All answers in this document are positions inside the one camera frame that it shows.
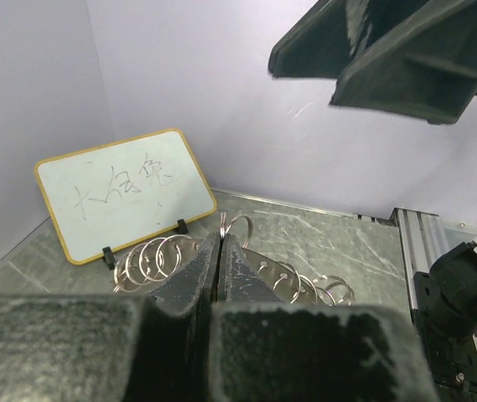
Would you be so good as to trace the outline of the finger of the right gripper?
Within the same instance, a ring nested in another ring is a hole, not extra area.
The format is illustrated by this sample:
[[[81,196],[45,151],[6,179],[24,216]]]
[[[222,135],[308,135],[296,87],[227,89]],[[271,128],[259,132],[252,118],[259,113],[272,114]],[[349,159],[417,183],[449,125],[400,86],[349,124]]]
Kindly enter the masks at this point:
[[[413,0],[317,1],[274,45],[274,78],[335,80],[358,55],[425,4]]]
[[[452,125],[477,95],[477,1],[428,1],[354,59],[333,106]]]

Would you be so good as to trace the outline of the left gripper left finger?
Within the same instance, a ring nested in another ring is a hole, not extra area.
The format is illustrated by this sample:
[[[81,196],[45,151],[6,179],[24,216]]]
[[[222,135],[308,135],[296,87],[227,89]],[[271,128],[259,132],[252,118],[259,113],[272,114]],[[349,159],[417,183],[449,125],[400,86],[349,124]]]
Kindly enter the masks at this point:
[[[146,295],[0,296],[0,401],[202,401],[220,239]]]

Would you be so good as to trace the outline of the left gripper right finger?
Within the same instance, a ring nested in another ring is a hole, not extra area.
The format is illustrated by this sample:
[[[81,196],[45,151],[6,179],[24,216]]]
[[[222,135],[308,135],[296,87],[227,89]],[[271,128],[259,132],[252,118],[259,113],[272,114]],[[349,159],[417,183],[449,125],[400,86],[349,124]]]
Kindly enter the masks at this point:
[[[389,307],[218,301],[215,401],[435,401],[409,318]]]

